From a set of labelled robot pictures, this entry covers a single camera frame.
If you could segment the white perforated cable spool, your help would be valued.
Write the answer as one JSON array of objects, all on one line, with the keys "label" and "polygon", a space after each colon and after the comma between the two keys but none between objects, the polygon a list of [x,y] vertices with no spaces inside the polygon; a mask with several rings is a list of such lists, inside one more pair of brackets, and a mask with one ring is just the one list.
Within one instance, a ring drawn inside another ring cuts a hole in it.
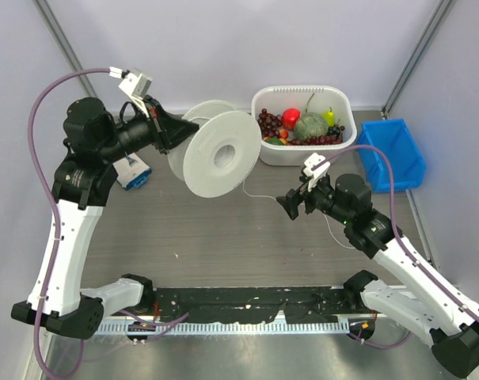
[{"label": "white perforated cable spool", "polygon": [[202,198],[234,190],[259,158],[261,133],[254,116],[213,100],[191,108],[183,119],[198,124],[199,130],[168,153],[174,175]]}]

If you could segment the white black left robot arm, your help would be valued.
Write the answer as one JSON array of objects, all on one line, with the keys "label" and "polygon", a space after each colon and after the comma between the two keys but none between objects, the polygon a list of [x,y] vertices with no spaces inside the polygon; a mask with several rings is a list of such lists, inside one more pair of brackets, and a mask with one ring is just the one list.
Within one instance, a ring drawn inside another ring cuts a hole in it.
[{"label": "white black left robot arm", "polygon": [[167,154],[192,137],[199,124],[168,113],[153,97],[135,106],[129,120],[115,120],[101,100],[86,97],[67,109],[67,154],[49,192],[56,209],[39,278],[11,317],[50,333],[87,340],[105,317],[129,308],[139,316],[154,306],[150,279],[126,274],[97,289],[81,288],[89,243],[103,214],[120,159],[152,145]]}]

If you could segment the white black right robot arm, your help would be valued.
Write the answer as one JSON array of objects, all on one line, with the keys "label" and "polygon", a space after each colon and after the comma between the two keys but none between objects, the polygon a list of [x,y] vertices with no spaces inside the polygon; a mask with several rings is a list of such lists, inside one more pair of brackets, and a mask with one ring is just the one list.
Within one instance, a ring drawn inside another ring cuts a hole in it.
[{"label": "white black right robot arm", "polygon": [[334,184],[328,176],[300,179],[298,188],[276,199],[290,219],[296,219],[299,205],[304,205],[307,214],[320,211],[342,223],[350,244],[412,293],[407,297],[362,270],[344,285],[346,308],[385,314],[428,345],[453,376],[467,378],[479,367],[479,303],[445,279],[388,216],[374,209],[361,176],[344,174]]}]

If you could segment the white blue razor package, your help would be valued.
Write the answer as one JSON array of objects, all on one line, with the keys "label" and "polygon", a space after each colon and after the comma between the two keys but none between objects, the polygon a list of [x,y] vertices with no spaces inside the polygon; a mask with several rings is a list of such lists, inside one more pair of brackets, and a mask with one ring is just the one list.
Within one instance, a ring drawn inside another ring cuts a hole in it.
[{"label": "white blue razor package", "polygon": [[137,154],[129,154],[113,163],[116,181],[125,190],[144,185],[152,170]]}]

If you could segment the small peach fruit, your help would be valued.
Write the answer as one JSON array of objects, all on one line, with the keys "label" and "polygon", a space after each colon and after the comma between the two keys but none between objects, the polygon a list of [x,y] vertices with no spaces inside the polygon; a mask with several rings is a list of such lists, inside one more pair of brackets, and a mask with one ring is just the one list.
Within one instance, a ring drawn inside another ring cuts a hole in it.
[{"label": "small peach fruit", "polygon": [[281,129],[279,130],[278,132],[278,136],[281,138],[281,139],[287,139],[289,137],[289,133],[288,131],[284,130],[284,129]]}]

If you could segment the green netted melon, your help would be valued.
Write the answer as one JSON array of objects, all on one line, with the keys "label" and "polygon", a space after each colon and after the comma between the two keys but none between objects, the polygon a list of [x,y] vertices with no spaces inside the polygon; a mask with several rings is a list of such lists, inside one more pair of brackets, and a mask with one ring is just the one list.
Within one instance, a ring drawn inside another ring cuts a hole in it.
[{"label": "green netted melon", "polygon": [[295,123],[294,136],[298,140],[319,138],[326,135],[329,124],[325,118],[317,112],[303,113]]}]

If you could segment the white plastic fruit basket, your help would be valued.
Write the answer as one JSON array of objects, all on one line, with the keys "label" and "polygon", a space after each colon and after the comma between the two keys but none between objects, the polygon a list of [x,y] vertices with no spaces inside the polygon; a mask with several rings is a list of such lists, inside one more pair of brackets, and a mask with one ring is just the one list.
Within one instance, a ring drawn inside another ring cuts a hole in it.
[{"label": "white plastic fruit basket", "polygon": [[299,166],[313,152],[326,157],[352,146],[358,137],[348,97],[339,89],[326,85],[275,85],[259,90],[252,99],[251,113],[257,116],[262,109],[281,115],[289,108],[307,109],[322,114],[332,110],[335,121],[344,126],[343,142],[323,146],[275,146],[261,143],[260,160],[267,165]]}]

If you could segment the dark red grape bunch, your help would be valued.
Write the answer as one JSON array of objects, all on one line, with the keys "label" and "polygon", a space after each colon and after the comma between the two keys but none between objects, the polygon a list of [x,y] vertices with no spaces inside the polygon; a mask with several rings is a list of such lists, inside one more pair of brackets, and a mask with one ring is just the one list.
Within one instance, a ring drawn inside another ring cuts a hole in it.
[{"label": "dark red grape bunch", "polygon": [[257,115],[257,123],[263,139],[279,138],[282,128],[281,115],[270,113],[266,108],[262,108]]}]

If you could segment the black grape bunch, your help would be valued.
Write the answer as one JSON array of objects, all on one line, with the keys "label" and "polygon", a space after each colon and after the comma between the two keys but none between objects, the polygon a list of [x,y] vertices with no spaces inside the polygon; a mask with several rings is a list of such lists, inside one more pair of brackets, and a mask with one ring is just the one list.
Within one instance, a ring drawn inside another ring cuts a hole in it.
[{"label": "black grape bunch", "polygon": [[345,129],[344,126],[334,124],[333,126],[329,127],[329,129],[327,131],[327,136],[329,136],[329,137],[334,136],[336,138],[339,138],[339,137],[342,136],[342,134],[344,132],[344,129]]}]

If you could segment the red apple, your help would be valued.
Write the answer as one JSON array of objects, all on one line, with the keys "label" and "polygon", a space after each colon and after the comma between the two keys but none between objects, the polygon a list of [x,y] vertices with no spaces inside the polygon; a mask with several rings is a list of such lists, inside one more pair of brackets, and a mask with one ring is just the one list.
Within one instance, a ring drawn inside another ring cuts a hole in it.
[{"label": "red apple", "polygon": [[288,108],[283,112],[281,123],[289,131],[295,128],[295,124],[301,116],[301,112],[296,108]]}]

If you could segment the yellow green pear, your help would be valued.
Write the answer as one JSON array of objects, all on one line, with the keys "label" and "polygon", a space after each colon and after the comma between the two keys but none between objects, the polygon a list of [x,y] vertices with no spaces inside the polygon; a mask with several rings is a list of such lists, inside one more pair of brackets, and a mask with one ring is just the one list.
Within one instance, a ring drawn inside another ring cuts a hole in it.
[{"label": "yellow green pear", "polygon": [[335,114],[332,108],[329,108],[327,111],[323,112],[322,117],[329,127],[336,125]]}]

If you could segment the blue plastic bin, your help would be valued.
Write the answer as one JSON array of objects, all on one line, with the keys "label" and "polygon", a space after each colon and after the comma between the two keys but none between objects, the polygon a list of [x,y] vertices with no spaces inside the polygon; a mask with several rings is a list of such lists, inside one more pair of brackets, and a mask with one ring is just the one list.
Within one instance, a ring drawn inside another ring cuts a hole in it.
[{"label": "blue plastic bin", "polygon": [[[373,146],[389,159],[396,192],[422,184],[426,162],[403,119],[363,122],[357,143]],[[364,149],[359,150],[359,156],[373,191],[387,193],[390,177],[382,157],[373,150]]]}]

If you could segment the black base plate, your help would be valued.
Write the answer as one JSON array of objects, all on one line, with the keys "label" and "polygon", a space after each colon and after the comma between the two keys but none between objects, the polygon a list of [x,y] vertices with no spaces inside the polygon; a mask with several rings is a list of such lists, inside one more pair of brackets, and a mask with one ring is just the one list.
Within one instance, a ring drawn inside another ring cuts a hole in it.
[{"label": "black base plate", "polygon": [[194,287],[158,288],[148,308],[128,312],[153,316],[162,322],[184,314],[186,323],[268,324],[283,312],[288,324],[336,321],[339,315],[380,316],[341,287]]}]

